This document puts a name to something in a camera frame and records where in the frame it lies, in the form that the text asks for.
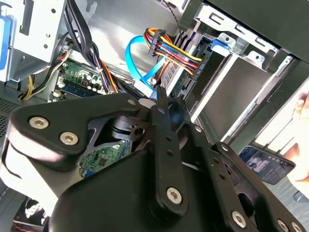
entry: wire bundle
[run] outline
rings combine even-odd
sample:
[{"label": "wire bundle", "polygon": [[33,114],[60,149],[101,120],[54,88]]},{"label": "wire bundle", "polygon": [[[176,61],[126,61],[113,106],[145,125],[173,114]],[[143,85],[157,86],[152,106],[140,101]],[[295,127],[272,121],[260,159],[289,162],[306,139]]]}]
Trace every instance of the wire bundle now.
[{"label": "wire bundle", "polygon": [[[80,52],[83,55],[84,59],[99,72],[104,91],[106,93],[110,93],[108,84],[111,84],[113,91],[115,93],[119,93],[119,89],[115,81],[113,80],[110,71],[99,58],[98,47],[92,41],[88,25],[86,24],[74,0],[68,0],[64,12],[64,19],[69,35],[74,43],[74,46],[76,47],[76,50]],[[76,26],[76,30],[73,29],[72,22]]]},{"label": "wire bundle", "polygon": [[[153,42],[155,32],[158,28],[148,28],[143,34],[144,40],[150,49]],[[201,58],[194,57],[179,47],[175,46],[168,35],[160,36],[157,47],[155,48],[156,55],[165,57],[168,61],[184,68],[190,75],[194,75],[199,66]]]},{"label": "wire bundle", "polygon": [[34,85],[34,78],[32,78],[32,81],[30,81],[29,79],[29,89],[26,93],[26,95],[24,97],[21,97],[22,100],[28,100],[31,97],[33,97],[34,95],[42,92],[44,89],[46,89],[46,87],[50,84],[50,82],[53,79],[53,75],[56,72],[57,69],[60,68],[60,66],[68,59],[70,55],[70,51],[66,51],[66,53],[60,57],[60,59],[58,61],[56,61],[49,69],[46,78],[44,79],[44,81],[35,89],[33,89],[33,85]]}]

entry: smartphone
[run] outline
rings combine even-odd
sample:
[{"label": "smartphone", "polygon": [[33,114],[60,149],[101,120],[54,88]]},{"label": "smartphone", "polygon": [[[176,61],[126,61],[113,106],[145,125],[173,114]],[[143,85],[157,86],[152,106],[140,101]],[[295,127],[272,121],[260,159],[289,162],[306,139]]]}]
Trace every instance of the smartphone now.
[{"label": "smartphone", "polygon": [[247,146],[239,157],[262,181],[277,184],[296,166],[281,155],[262,151],[251,145]]}]

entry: motherboard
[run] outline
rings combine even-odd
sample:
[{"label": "motherboard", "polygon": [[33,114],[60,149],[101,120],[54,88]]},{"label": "motherboard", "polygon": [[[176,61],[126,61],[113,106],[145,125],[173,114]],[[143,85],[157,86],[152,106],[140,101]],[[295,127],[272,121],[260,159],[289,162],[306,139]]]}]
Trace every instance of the motherboard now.
[{"label": "motherboard", "polygon": [[[91,97],[99,94],[105,94],[102,91],[100,76],[78,63],[66,61],[60,69],[50,102]],[[130,151],[130,141],[122,140],[114,146],[102,147],[84,155],[79,164],[80,175],[88,177],[127,156]]]},{"label": "motherboard", "polygon": [[62,64],[53,92],[54,102],[105,94],[100,75],[73,61]]},{"label": "motherboard", "polygon": [[88,177],[127,156],[131,150],[130,142],[121,141],[114,146],[100,148],[82,157],[80,175]]}]

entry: capacitor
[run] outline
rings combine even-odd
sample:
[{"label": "capacitor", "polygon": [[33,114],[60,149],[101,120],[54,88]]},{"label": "capacitor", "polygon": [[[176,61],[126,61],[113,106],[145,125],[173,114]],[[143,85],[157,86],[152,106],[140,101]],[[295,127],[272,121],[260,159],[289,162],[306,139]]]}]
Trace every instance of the capacitor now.
[{"label": "capacitor", "polygon": [[88,86],[87,86],[87,89],[92,90],[92,87],[93,87],[93,84],[89,83]]},{"label": "capacitor", "polygon": [[97,92],[99,87],[100,87],[99,84],[94,84],[93,87],[92,87],[92,91]]},{"label": "capacitor", "polygon": [[87,75],[87,80],[90,81],[91,79],[92,79],[92,74],[89,73],[89,74]]},{"label": "capacitor", "polygon": [[100,78],[97,79],[97,84],[102,85],[102,80]]},{"label": "capacitor", "polygon": [[97,76],[92,77],[91,83],[92,83],[92,84],[95,84],[95,83],[97,82],[97,79],[98,79]]},{"label": "capacitor", "polygon": [[103,87],[100,87],[98,90],[97,90],[97,93],[98,94],[104,94],[104,90],[103,90]]}]

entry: metal bolt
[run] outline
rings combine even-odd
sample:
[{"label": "metal bolt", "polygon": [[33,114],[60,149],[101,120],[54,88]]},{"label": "metal bolt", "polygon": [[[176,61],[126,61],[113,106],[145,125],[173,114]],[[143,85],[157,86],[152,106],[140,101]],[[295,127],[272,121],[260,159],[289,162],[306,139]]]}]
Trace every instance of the metal bolt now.
[{"label": "metal bolt", "polygon": [[150,78],[150,83],[151,83],[151,84],[153,84],[153,85],[155,85],[155,84],[156,84],[156,79],[155,79],[155,78],[153,78],[153,77],[152,77],[152,78]]},{"label": "metal bolt", "polygon": [[221,147],[224,151],[228,151],[228,147],[225,144],[222,144]]},{"label": "metal bolt", "polygon": [[180,192],[173,187],[168,188],[168,190],[166,191],[166,195],[168,196],[168,199],[174,204],[180,204],[183,200]]},{"label": "metal bolt", "polygon": [[49,126],[49,122],[43,117],[33,117],[29,120],[29,124],[36,129],[45,129]]},{"label": "metal bolt", "polygon": [[239,227],[246,228],[247,226],[246,220],[239,212],[233,211],[232,218]]},{"label": "metal bolt", "polygon": [[162,108],[158,108],[158,111],[159,111],[160,113],[165,114],[165,111],[164,111],[164,109],[162,109]]},{"label": "metal bolt", "polygon": [[303,232],[295,222],[292,222],[292,226],[296,232]]},{"label": "metal bolt", "polygon": [[130,103],[131,105],[136,105],[135,101],[133,101],[131,99],[127,100],[127,102]]},{"label": "metal bolt", "polygon": [[197,130],[198,132],[202,132],[202,129],[198,126],[195,126],[195,130]]},{"label": "metal bolt", "polygon": [[285,232],[289,232],[289,228],[286,226],[286,224],[281,221],[280,219],[278,219],[278,224],[280,225],[280,227],[285,231]]},{"label": "metal bolt", "polygon": [[65,144],[65,145],[75,145],[78,143],[78,137],[76,134],[72,132],[63,132],[60,135],[60,140]]}]

